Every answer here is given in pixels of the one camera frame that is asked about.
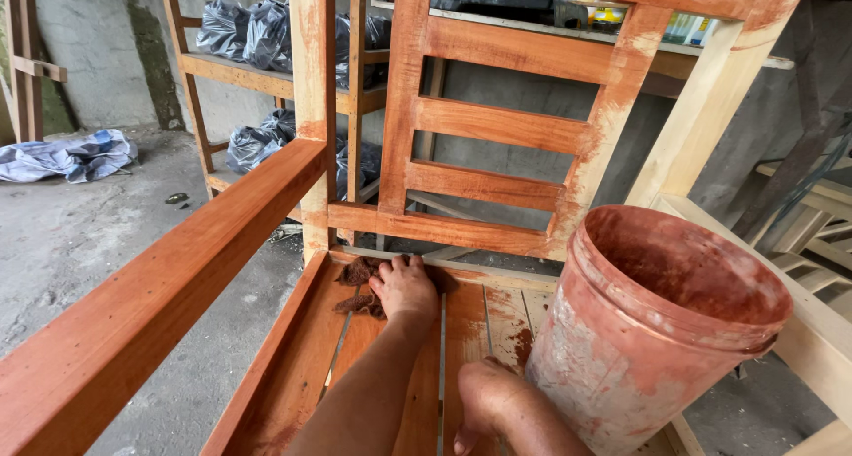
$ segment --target wall stain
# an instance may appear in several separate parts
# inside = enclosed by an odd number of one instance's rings
[[[141,6],[139,0],[124,0],[130,27],[136,41],[136,52],[145,71],[145,82],[157,122],[162,130],[186,130],[181,114],[181,102],[177,99],[175,79],[171,75],[169,55],[163,42],[160,21],[150,10]]]

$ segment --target brown cloth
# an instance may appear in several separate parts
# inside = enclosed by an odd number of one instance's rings
[[[408,265],[410,256],[401,256],[406,262],[406,265]],[[378,275],[378,266],[382,263],[390,263],[390,260],[371,256],[359,256],[352,263],[343,267],[340,276],[335,281],[339,281],[347,287],[364,285],[370,280],[371,276],[381,278]],[[439,293],[449,293],[458,288],[458,282],[440,267],[427,266],[426,275],[430,277]],[[358,294],[352,298],[347,298],[334,305],[332,310],[343,314],[350,311],[354,314],[368,314],[377,320],[384,320],[387,316],[382,308],[381,300],[378,299],[372,288],[368,287],[368,289],[367,294]]]

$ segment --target plastic bucket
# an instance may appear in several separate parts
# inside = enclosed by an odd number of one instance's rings
[[[606,205],[568,240],[527,379],[598,456],[630,454],[793,312],[780,280],[737,245],[658,211]]]

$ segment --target black garbage bag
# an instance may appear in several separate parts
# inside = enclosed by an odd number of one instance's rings
[[[346,200],[349,171],[349,146],[345,135],[337,135],[337,199]],[[363,189],[378,178],[382,171],[382,147],[375,143],[361,141],[361,175],[359,188]]]
[[[244,63],[249,18],[249,11],[236,0],[208,2],[195,39],[198,50]]]
[[[335,23],[335,80],[342,89],[349,88],[349,19],[337,15]],[[379,50],[390,48],[390,20],[384,17],[368,15],[364,21],[364,49]],[[387,80],[388,64],[364,65],[364,88]]]
[[[249,7],[248,34],[243,59],[261,70],[293,73],[290,5],[277,0]]]
[[[296,113],[276,108],[263,119],[259,128],[237,127],[231,134],[225,165],[244,175],[294,138]]]

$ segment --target blue tarp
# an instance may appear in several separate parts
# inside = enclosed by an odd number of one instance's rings
[[[79,140],[0,146],[0,180],[27,183],[65,175],[69,183],[99,180],[136,158],[136,144],[119,130],[100,130]]]

